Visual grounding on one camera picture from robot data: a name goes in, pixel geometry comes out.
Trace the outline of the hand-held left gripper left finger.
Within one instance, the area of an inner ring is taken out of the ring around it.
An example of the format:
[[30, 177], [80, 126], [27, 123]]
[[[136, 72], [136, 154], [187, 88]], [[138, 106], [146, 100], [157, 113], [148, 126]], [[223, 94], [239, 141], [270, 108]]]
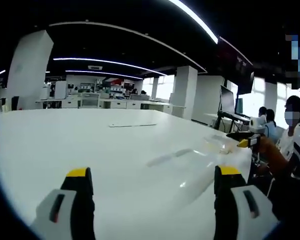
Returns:
[[71, 170], [37, 206], [31, 230], [41, 240], [94, 240], [93, 196], [91, 169]]

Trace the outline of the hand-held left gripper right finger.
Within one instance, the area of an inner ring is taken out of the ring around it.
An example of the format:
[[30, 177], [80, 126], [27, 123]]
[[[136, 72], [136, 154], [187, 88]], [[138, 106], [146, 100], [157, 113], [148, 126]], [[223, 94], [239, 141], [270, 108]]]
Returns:
[[214, 170], [215, 240], [264, 240], [279, 221], [273, 205], [232, 166]]

